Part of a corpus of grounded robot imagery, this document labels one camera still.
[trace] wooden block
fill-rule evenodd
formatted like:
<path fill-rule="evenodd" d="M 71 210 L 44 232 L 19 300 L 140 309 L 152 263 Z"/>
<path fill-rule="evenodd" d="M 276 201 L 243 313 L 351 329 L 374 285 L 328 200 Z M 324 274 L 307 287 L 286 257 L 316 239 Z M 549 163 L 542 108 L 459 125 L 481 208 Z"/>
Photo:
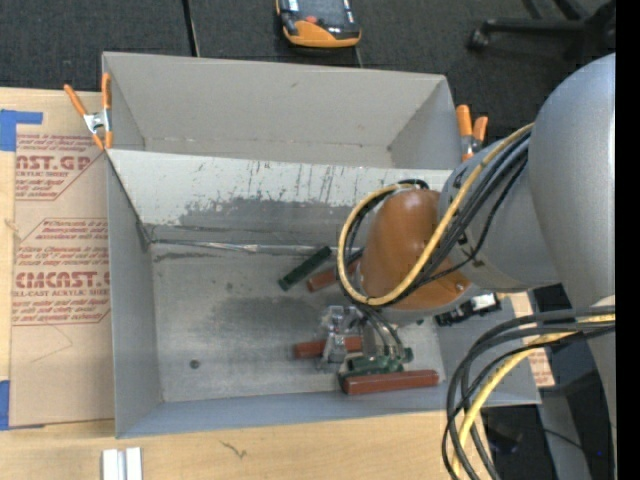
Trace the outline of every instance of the wooden block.
<path fill-rule="evenodd" d="M 438 381 L 438 373 L 434 370 L 414 370 L 347 377 L 342 382 L 342 389 L 348 395 L 362 395 L 365 393 L 430 387 L 438 384 Z"/>
<path fill-rule="evenodd" d="M 296 343 L 293 347 L 293 357 L 296 359 L 310 359 L 320 357 L 324 352 L 326 340 L 305 341 Z M 344 339 L 347 352 L 357 352 L 362 349 L 362 338 L 360 336 L 349 336 Z"/>

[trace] small object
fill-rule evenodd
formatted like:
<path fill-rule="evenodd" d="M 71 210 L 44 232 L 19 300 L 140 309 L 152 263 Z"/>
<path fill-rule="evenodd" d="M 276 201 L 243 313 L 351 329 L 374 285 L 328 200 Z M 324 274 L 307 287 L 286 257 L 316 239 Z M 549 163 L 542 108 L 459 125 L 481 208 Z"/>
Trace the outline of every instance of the small object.
<path fill-rule="evenodd" d="M 424 388 L 437 385 L 435 370 L 413 370 L 373 375 L 356 375 L 342 379 L 340 386 L 347 395 L 363 395 L 400 389 Z"/>
<path fill-rule="evenodd" d="M 104 450 L 100 473 L 101 480 L 142 480 L 142 449 Z"/>
<path fill-rule="evenodd" d="M 69 84 L 64 85 L 64 91 L 71 99 L 71 103 L 78 114 L 84 119 L 87 128 L 93 136 L 93 142 L 100 150 L 111 148 L 113 145 L 113 131 L 111 130 L 111 76 L 109 73 L 102 75 L 102 110 L 89 114 L 84 104 Z M 104 128 L 104 141 L 98 136 L 98 128 Z"/>
<path fill-rule="evenodd" d="M 502 305 L 496 294 L 489 293 L 486 295 L 478 295 L 477 297 L 460 304 L 452 311 L 441 313 L 436 315 L 434 318 L 440 327 L 445 327 L 467 320 L 472 316 L 484 316 L 487 313 L 499 311 L 501 309 Z"/>
<path fill-rule="evenodd" d="M 487 116 L 479 117 L 472 125 L 471 111 L 468 105 L 456 107 L 456 118 L 462 141 L 462 161 L 464 162 L 482 149 L 489 118 Z"/>
<path fill-rule="evenodd" d="M 349 264 L 347 268 L 347 272 L 349 275 L 353 274 L 358 267 L 360 260 L 355 260 Z M 307 279 L 307 290 L 313 293 L 322 288 L 326 288 L 328 286 L 332 286 L 338 282 L 338 270 L 336 267 L 323 270 L 322 272 L 310 277 Z"/>
<path fill-rule="evenodd" d="M 294 284 L 302 281 L 311 272 L 318 268 L 324 261 L 331 256 L 331 247 L 325 246 L 311 256 L 308 260 L 304 261 L 300 266 L 294 268 L 282 279 L 278 279 L 280 288 L 287 291 Z"/>
<path fill-rule="evenodd" d="M 276 0 L 284 37 L 294 46 L 335 50 L 362 36 L 349 0 Z"/>

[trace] black cable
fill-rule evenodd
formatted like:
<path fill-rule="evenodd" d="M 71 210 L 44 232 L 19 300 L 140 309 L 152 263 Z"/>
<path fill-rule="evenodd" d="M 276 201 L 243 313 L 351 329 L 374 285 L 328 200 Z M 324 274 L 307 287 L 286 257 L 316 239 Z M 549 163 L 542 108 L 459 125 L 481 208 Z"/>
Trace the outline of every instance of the black cable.
<path fill-rule="evenodd" d="M 447 468 L 447 471 L 452 476 L 452 478 L 458 478 L 458 477 L 455 474 L 455 472 L 453 471 L 453 468 L 452 468 L 451 463 L 450 463 L 449 458 L 448 458 L 448 453 L 447 453 L 447 449 L 446 449 L 447 435 L 451 434 L 451 432 L 452 432 L 451 428 L 455 424 L 455 418 L 458 416 L 458 414 L 460 414 L 460 412 L 463 409 L 465 409 L 465 404 L 467 404 L 469 402 L 473 392 L 478 388 L 480 383 L 489 375 L 489 373 L 491 372 L 491 370 L 495 366 L 497 366 L 499 363 L 501 363 L 505 359 L 508 359 L 510 356 L 513 356 L 515 354 L 519 354 L 520 352 L 524 352 L 524 351 L 532 350 L 532 349 L 536 349 L 536 348 L 554 347 L 556 345 L 557 346 L 566 345 L 569 342 L 579 341 L 579 340 L 583 340 L 585 338 L 589 339 L 589 338 L 595 337 L 596 335 L 602 335 L 604 333 L 611 332 L 612 330 L 613 329 L 611 329 L 611 328 L 607 328 L 607 329 L 603 329 L 601 331 L 592 331 L 587 335 L 572 334 L 570 336 L 566 336 L 564 338 L 561 338 L 559 340 L 556 340 L 556 341 L 550 342 L 550 343 L 536 343 L 536 344 L 525 345 L 523 347 L 519 347 L 517 349 L 514 349 L 514 350 L 511 350 L 509 352 L 506 352 L 506 353 L 502 354 L 500 357 L 498 357 L 498 358 L 494 359 L 493 361 L 491 361 L 491 363 L 489 363 L 482 370 L 482 372 L 480 374 L 478 374 L 478 376 L 474 379 L 474 382 L 472 383 L 472 385 L 469 388 L 469 390 L 467 392 L 465 392 L 463 398 L 460 400 L 460 402 L 458 402 L 458 404 L 456 405 L 455 409 L 451 412 L 451 416 L 448 416 L 447 426 L 445 428 L 445 432 L 444 432 L 444 436 L 443 436 L 443 440 L 442 440 L 442 456 L 443 456 L 443 461 L 445 463 L 445 467 Z M 491 459 L 488 458 L 488 455 L 486 455 L 486 450 L 484 450 L 483 443 L 480 440 L 476 443 L 475 440 L 474 440 L 474 444 L 476 445 L 476 448 L 478 449 L 479 453 L 481 453 L 481 454 L 484 453 L 485 454 L 486 462 L 485 462 L 485 460 L 483 460 L 483 463 L 487 467 L 487 471 L 490 474 L 490 476 L 492 478 L 497 478 L 498 477 L 498 473 L 495 470 L 495 467 L 493 466 Z"/>
<path fill-rule="evenodd" d="M 558 319 L 566 319 L 566 318 L 571 318 L 571 317 L 583 317 L 583 316 L 596 316 L 596 315 L 602 315 L 602 314 L 614 314 L 615 312 L 615 308 L 613 306 L 607 306 L 607 307 L 601 307 L 601 308 L 589 308 L 587 310 L 558 310 L 558 311 L 553 311 L 553 312 L 547 312 L 547 313 L 542 313 L 542 314 L 535 314 L 535 315 L 529 315 L 527 317 L 521 317 L 521 318 L 517 318 L 517 319 L 512 319 L 509 322 L 504 322 L 503 324 L 500 324 L 496 327 L 494 327 L 493 329 L 490 329 L 489 331 L 487 331 L 485 334 L 483 334 L 483 336 L 481 336 L 478 340 L 476 340 L 476 343 L 472 346 L 471 350 L 469 351 L 469 353 L 467 354 L 467 356 L 465 357 L 465 359 L 463 359 L 463 361 L 459 364 L 458 368 L 456 369 L 456 372 L 454 373 L 454 376 L 452 377 L 451 380 L 451 385 L 449 386 L 449 392 L 447 394 L 447 412 L 448 415 L 451 415 L 455 412 L 455 410 L 453 409 L 453 405 L 454 405 L 454 401 L 455 401 L 455 393 L 456 393 L 456 388 L 457 388 L 457 383 L 459 382 L 459 379 L 462 378 L 464 379 L 464 376 L 467 375 L 468 376 L 468 370 L 470 368 L 471 363 L 473 362 L 473 360 L 480 355 L 481 353 L 483 353 L 484 351 L 488 350 L 489 348 L 492 348 L 493 346 L 497 346 L 498 344 L 500 344 L 500 342 L 504 341 L 507 337 L 511 336 L 511 339 L 515 339 L 517 338 L 518 335 L 524 335 L 527 332 L 531 333 L 531 331 L 536 331 L 536 329 L 530 329 L 530 330 L 520 330 L 520 331 L 516 331 L 516 333 L 509 333 L 509 335 L 503 335 L 503 336 L 498 336 L 499 333 L 508 330 L 512 327 L 517 327 L 520 325 L 524 325 L 527 323 L 532 323 L 532 322 L 545 322 L 545 321 L 558 321 Z M 563 326 L 562 329 L 560 330 L 560 332 L 576 332 L 580 329 L 585 329 L 587 327 L 590 328 L 600 328 L 602 329 L 601 325 L 593 325 L 593 324 L 580 324 L 580 323 L 576 323 L 574 325 L 571 326 Z M 549 332 L 549 329 L 538 329 L 539 332 L 537 332 L 538 335 L 541 334 L 547 334 Z M 457 435 L 457 429 L 455 429 L 455 426 L 453 428 L 451 428 L 449 430 L 449 433 L 451 434 L 451 439 L 452 442 L 454 443 L 454 447 L 456 445 L 456 439 L 458 439 L 458 435 Z M 446 435 L 445 438 L 443 440 L 443 449 L 446 453 Z M 466 457 L 464 457 L 464 451 L 463 450 L 459 450 L 456 449 L 459 458 L 461 459 L 461 464 L 463 466 L 469 467 L 470 465 L 468 463 L 468 461 L 465 463 L 464 459 Z M 445 464 L 448 464 L 448 459 L 446 457 L 443 457 L 443 459 L 445 460 Z"/>
<path fill-rule="evenodd" d="M 508 152 L 507 154 L 508 154 L 508 156 L 511 156 L 512 151 Z M 408 297 L 409 295 L 411 295 L 418 288 L 420 288 L 420 287 L 422 287 L 422 286 L 424 286 L 424 285 L 426 285 L 426 284 L 428 284 L 428 283 L 430 283 L 432 281 L 435 281 L 436 279 L 444 277 L 445 275 L 450 274 L 451 272 L 454 272 L 455 270 L 457 270 L 457 269 L 461 268 L 462 266 L 466 265 L 469 261 L 473 260 L 473 258 L 477 255 L 478 251 L 480 250 L 480 247 L 482 246 L 482 244 L 484 243 L 484 241 L 485 241 L 485 239 L 487 237 L 487 234 L 488 234 L 488 231 L 489 231 L 489 227 L 491 225 L 491 222 L 493 221 L 493 218 L 495 217 L 495 214 L 497 213 L 498 208 L 502 205 L 502 203 L 506 199 L 509 191 L 511 190 L 511 188 L 513 187 L 515 182 L 518 180 L 520 174 L 522 173 L 522 171 L 525 168 L 526 163 L 527 163 L 527 152 L 525 151 L 525 152 L 522 152 L 519 155 L 517 155 L 514 159 L 511 160 L 511 163 L 513 165 L 507 165 L 507 167 L 504 167 L 502 169 L 502 171 L 500 172 L 501 176 L 499 176 L 497 178 L 494 178 L 492 183 L 489 183 L 489 181 L 491 181 L 492 176 L 495 174 L 495 172 L 489 173 L 484 178 L 483 181 L 486 181 L 487 184 L 485 185 L 485 187 L 479 187 L 478 189 L 476 189 L 474 194 L 477 196 L 477 198 L 475 198 L 475 200 L 472 199 L 470 202 L 468 202 L 465 205 L 465 207 L 458 213 L 458 217 L 456 219 L 456 222 L 454 223 L 454 225 L 449 230 L 447 230 L 446 236 L 441 240 L 440 245 L 438 246 L 438 249 L 434 253 L 433 257 L 431 258 L 431 261 L 430 261 L 429 265 L 425 266 L 422 275 L 420 277 L 418 277 L 402 294 L 400 294 L 398 297 L 396 297 L 396 299 L 394 299 L 393 301 L 389 302 L 388 305 L 396 304 L 400 300 L 402 300 L 402 299 Z M 478 241 L 478 244 L 476 245 L 475 250 L 472 251 L 472 254 L 465 261 L 459 263 L 455 267 L 449 268 L 449 269 L 447 269 L 445 271 L 442 271 L 442 272 L 439 272 L 438 274 L 435 274 L 435 275 L 432 274 L 433 271 L 435 271 L 438 268 L 438 266 L 442 263 L 442 261 L 444 261 L 444 259 L 451 252 L 451 250 L 453 249 L 453 247 L 455 246 L 455 244 L 459 240 L 460 236 L 464 232 L 464 230 L 471 223 L 473 218 L 475 218 L 475 216 L 476 216 L 476 214 L 478 212 L 478 209 L 490 197 L 490 195 L 493 193 L 493 190 L 495 190 L 495 188 L 499 184 L 501 184 L 503 182 L 502 178 L 503 178 L 503 176 L 506 175 L 505 171 L 509 170 L 509 169 L 511 169 L 511 168 L 513 168 L 515 166 L 517 166 L 517 171 L 511 177 L 511 179 L 507 183 L 505 189 L 502 191 L 501 195 L 496 200 L 496 202 L 494 203 L 494 206 L 490 210 L 489 215 L 487 217 L 487 221 L 485 222 L 483 231 L 481 233 L 480 240 Z M 497 169 L 499 167 L 501 167 L 501 165 L 495 165 L 493 170 L 497 171 Z"/>
<path fill-rule="evenodd" d="M 611 311 L 604 312 L 603 314 L 611 314 Z M 513 339 L 519 339 L 526 336 L 543 335 L 543 334 L 549 334 L 549 333 L 576 332 L 577 330 L 579 330 L 579 327 L 584 327 L 584 325 L 575 324 L 572 326 L 565 325 L 562 327 L 553 327 L 553 328 L 544 328 L 544 329 L 521 329 L 518 331 L 512 331 L 508 334 L 490 336 L 488 339 L 482 339 L 482 338 L 479 339 L 478 341 L 476 341 L 474 346 L 468 352 L 467 356 L 458 365 L 458 368 L 454 372 L 454 375 L 450 381 L 451 384 L 449 386 L 449 391 L 447 393 L 448 414 L 451 414 L 454 408 L 457 384 L 460 382 L 459 379 L 461 378 L 462 375 L 465 374 L 465 372 L 467 371 L 466 369 L 470 368 L 471 363 L 482 353 L 486 352 L 487 350 L 495 346 L 498 346 L 504 342 L 507 342 Z M 461 459 L 461 464 L 463 465 L 463 467 L 465 467 L 465 469 L 471 468 L 470 464 L 468 463 L 468 460 L 465 462 L 466 457 L 464 456 L 464 451 L 461 449 L 461 447 L 459 447 L 459 443 L 456 441 L 458 439 L 458 433 L 455 426 L 451 428 L 450 434 L 451 434 L 451 439 L 454 444 L 454 447 L 456 447 L 456 444 L 458 445 L 456 447 L 456 453 L 458 453 L 459 458 Z"/>
<path fill-rule="evenodd" d="M 422 287 L 422 286 L 424 286 L 424 285 L 426 285 L 428 283 L 431 283 L 431 282 L 433 282 L 433 281 L 435 281 L 437 279 L 440 279 L 441 277 L 444 277 L 444 276 L 446 276 L 446 275 L 448 275 L 448 274 L 450 274 L 452 272 L 455 272 L 456 270 L 459 270 L 460 268 L 464 267 L 467 263 L 469 263 L 470 261 L 475 259 L 475 257 L 477 256 L 478 252 L 482 248 L 482 245 L 484 244 L 484 241 L 486 240 L 487 235 L 489 234 L 489 228 L 491 226 L 491 223 L 493 222 L 493 219 L 494 219 L 499 207 L 502 205 L 502 203 L 506 199 L 509 191 L 511 190 L 511 188 L 513 187 L 515 182 L 518 180 L 518 178 L 520 177 L 520 174 L 522 174 L 522 171 L 524 170 L 526 165 L 527 165 L 527 161 L 525 160 L 520 165 L 520 167 L 518 168 L 516 173 L 513 175 L 513 177 L 509 180 L 509 183 L 506 185 L 505 189 L 500 194 L 500 197 L 494 203 L 493 207 L 491 208 L 491 210 L 489 212 L 489 215 L 487 216 L 487 220 L 485 221 L 485 224 L 484 224 L 484 227 L 482 229 L 482 232 L 480 233 L 480 237 L 478 238 L 478 242 L 476 243 L 476 246 L 473 248 L 473 250 L 471 251 L 469 256 L 464 261 L 461 261 L 457 265 L 454 265 L 453 267 L 450 267 L 450 268 L 448 268 L 446 270 L 443 270 L 442 272 L 438 272 L 437 274 L 434 274 L 434 275 L 428 275 L 428 273 L 427 273 L 426 276 L 423 279 L 420 279 L 418 282 L 415 283 L 415 287 L 411 290 L 411 292 L 417 290 L 418 288 L 420 288 L 420 287 Z M 451 252 L 450 250 L 447 250 L 447 247 L 443 247 L 443 250 L 446 250 L 446 254 Z"/>
<path fill-rule="evenodd" d="M 398 295 L 394 300 L 387 303 L 385 306 L 391 306 L 396 304 L 400 300 L 406 298 L 411 293 L 413 293 L 417 287 L 416 282 L 420 282 L 421 280 L 427 278 L 431 273 L 438 267 L 438 265 L 446 258 L 451 248 L 455 245 L 459 236 L 462 234 L 468 223 L 475 217 L 480 206 L 490 197 L 493 190 L 503 182 L 503 177 L 506 175 L 509 169 L 513 168 L 517 165 L 518 162 L 526 161 L 527 151 L 521 152 L 516 155 L 515 158 L 510 158 L 512 155 L 520 148 L 523 144 L 525 144 L 530 138 L 530 132 L 525 132 L 516 139 L 513 143 L 509 144 L 504 151 L 501 151 L 496 158 L 494 158 L 485 169 L 485 176 L 478 182 L 478 186 L 476 189 L 468 196 L 467 202 L 465 206 L 458 212 L 458 216 L 456 222 L 453 224 L 452 228 L 447 230 L 447 234 L 445 238 L 441 240 L 441 244 L 438 247 L 438 251 L 434 254 L 435 260 L 430 262 L 429 266 L 425 266 L 425 273 L 420 276 L 418 279 L 414 280 L 414 282 L 405 290 L 403 293 Z M 364 218 L 366 213 L 375 208 L 382 200 L 386 197 L 390 196 L 394 192 L 387 192 L 382 194 L 381 196 L 374 198 L 369 202 L 365 207 L 363 207 L 358 215 L 355 216 L 354 221 L 351 223 L 350 229 L 347 230 L 347 243 L 353 244 L 355 240 L 354 230 L 357 230 L 360 225 L 361 219 Z"/>
<path fill-rule="evenodd" d="M 577 342 L 577 341 L 582 341 L 584 339 L 592 339 L 594 337 L 607 334 L 609 332 L 612 332 L 614 329 L 615 329 L 615 325 L 611 325 L 610 323 L 608 323 L 603 329 L 595 330 L 595 331 L 589 331 L 588 335 L 585 335 L 583 332 L 574 333 L 574 334 L 571 334 L 569 336 L 566 336 L 564 338 L 561 338 L 559 340 L 556 340 L 556 341 L 553 341 L 553 342 L 550 342 L 550 343 L 540 343 L 540 344 L 527 345 L 527 346 L 521 347 L 520 349 L 516 349 L 516 351 L 508 352 L 508 353 L 503 354 L 502 356 L 498 357 L 497 359 L 495 359 L 491 363 L 489 363 L 489 365 L 487 365 L 476 376 L 476 378 L 474 379 L 474 381 L 471 384 L 471 386 L 469 386 L 470 369 L 467 368 L 465 370 L 463 376 L 462 376 L 461 385 L 460 385 L 460 391 L 461 391 L 461 393 L 465 393 L 465 396 L 464 396 L 463 402 L 460 402 L 459 405 L 461 405 L 465 409 L 465 411 L 469 410 L 469 408 L 471 407 L 470 400 L 469 400 L 471 394 L 473 392 L 475 392 L 475 390 L 478 388 L 480 383 L 482 381 L 484 381 L 488 377 L 488 375 L 491 372 L 491 370 L 498 363 L 502 362 L 504 359 L 506 359 L 510 355 L 513 355 L 514 353 L 523 352 L 525 350 L 532 349 L 532 348 L 545 348 L 545 347 L 554 348 L 554 347 L 559 347 L 559 346 L 565 346 L 565 345 L 568 345 L 570 343 L 574 343 L 574 342 Z M 475 423 L 473 423 L 471 425 L 470 433 L 471 433 L 471 438 L 473 439 L 473 443 L 474 443 L 474 445 L 476 447 L 476 450 L 478 451 L 478 454 L 480 455 L 480 458 L 481 458 L 483 464 L 487 468 L 487 471 L 489 473 L 495 473 L 495 475 L 497 476 L 498 473 L 495 470 L 495 466 L 493 465 L 493 461 L 490 459 L 489 455 L 486 453 L 486 450 L 484 449 L 484 445 L 482 443 L 482 439 L 480 437 L 480 434 L 478 433 L 478 430 L 476 428 Z"/>

